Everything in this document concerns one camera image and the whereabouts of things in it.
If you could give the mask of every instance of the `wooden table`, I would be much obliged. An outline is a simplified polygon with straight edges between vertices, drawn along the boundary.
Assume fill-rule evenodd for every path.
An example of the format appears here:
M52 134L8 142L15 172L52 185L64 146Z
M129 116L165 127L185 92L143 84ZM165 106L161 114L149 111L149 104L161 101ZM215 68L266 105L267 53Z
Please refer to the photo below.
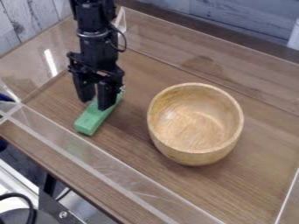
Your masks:
M132 11L127 14L133 50L119 61L127 73L124 100L96 135L81 137L221 221L274 223L299 166L299 65L153 17ZM65 20L0 60L1 80L23 103L73 133L73 121L85 108L71 75L63 71L65 52L79 47L75 26L71 19ZM47 63L47 50L56 71ZM153 96L184 82L225 90L245 116L236 149L204 167L169 161L156 150L145 127ZM163 223L12 122L3 123L0 136L120 222ZM99 169L99 153L81 156Z

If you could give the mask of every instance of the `green object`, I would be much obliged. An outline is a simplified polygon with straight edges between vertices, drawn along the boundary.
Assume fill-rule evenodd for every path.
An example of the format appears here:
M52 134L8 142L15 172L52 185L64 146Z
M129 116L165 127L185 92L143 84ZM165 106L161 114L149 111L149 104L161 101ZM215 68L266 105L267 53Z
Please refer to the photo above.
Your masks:
M116 97L116 104L111 106L107 110L99 110L99 101L97 99L89 104L88 108L80 115L77 121L75 122L75 130L88 136L92 136L100 126L105 121L108 115L113 111L116 105L121 100L121 94Z

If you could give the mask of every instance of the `screw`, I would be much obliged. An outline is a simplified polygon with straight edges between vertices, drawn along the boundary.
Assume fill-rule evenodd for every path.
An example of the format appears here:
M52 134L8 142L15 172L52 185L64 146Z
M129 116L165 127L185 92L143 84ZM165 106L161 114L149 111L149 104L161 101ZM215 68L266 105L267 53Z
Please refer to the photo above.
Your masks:
M65 219L68 217L68 213L67 212L60 212L60 218Z

